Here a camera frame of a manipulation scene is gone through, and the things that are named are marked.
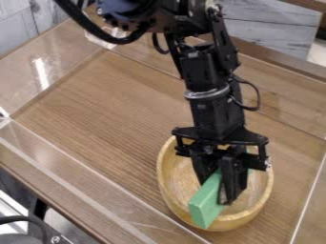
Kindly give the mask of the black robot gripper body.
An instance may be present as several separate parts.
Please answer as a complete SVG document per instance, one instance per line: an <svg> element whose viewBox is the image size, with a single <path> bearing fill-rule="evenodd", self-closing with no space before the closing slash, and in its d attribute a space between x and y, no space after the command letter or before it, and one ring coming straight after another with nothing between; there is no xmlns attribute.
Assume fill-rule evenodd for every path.
<svg viewBox="0 0 326 244"><path fill-rule="evenodd" d="M269 156L269 139L246 128L242 97L235 94L186 93L190 103L194 126L175 128L177 154L191 158L191 151L210 153L214 149L225 150L229 146L243 146L249 153L250 169L265 171Z"/></svg>

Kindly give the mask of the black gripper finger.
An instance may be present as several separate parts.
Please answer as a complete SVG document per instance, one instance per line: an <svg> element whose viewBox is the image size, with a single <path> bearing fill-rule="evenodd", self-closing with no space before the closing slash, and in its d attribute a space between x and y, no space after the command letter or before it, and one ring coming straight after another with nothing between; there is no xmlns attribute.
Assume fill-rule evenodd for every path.
<svg viewBox="0 0 326 244"><path fill-rule="evenodd" d="M191 152L191 161L199 183L203 184L218 169L218 154Z"/></svg>
<svg viewBox="0 0 326 244"><path fill-rule="evenodd" d="M247 189L249 169L234 156L226 155L219 163L222 180L218 189L217 203L230 205Z"/></svg>

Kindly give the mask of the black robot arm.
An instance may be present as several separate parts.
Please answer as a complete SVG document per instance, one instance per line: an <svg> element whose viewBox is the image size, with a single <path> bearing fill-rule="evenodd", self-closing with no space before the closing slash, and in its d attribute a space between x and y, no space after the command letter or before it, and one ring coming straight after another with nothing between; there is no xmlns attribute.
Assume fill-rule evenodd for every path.
<svg viewBox="0 0 326 244"><path fill-rule="evenodd" d="M194 125L174 129L177 154L189 157L201 183L222 175L217 202L230 205L247 188L247 171L265 170L269 139L246 129L241 86L234 74L238 50L222 8L214 0L95 0L96 14L130 32L119 44L145 33L163 34L189 101Z"/></svg>

